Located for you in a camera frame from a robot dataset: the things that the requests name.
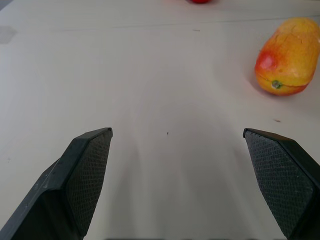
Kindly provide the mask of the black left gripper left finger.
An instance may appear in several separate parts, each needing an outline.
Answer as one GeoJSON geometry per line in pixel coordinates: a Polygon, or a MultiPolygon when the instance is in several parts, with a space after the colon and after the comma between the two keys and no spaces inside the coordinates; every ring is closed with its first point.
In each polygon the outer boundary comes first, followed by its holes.
{"type": "Polygon", "coordinates": [[[2,240],[82,240],[102,191],[113,130],[74,138],[0,231],[2,240]]]}

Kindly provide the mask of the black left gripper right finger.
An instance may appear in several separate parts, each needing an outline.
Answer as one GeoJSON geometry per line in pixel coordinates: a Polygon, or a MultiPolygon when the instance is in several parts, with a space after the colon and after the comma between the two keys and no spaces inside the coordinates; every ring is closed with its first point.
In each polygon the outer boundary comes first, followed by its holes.
{"type": "Polygon", "coordinates": [[[320,166],[293,139],[243,131],[255,177],[273,217],[288,240],[320,238],[320,166]]]}

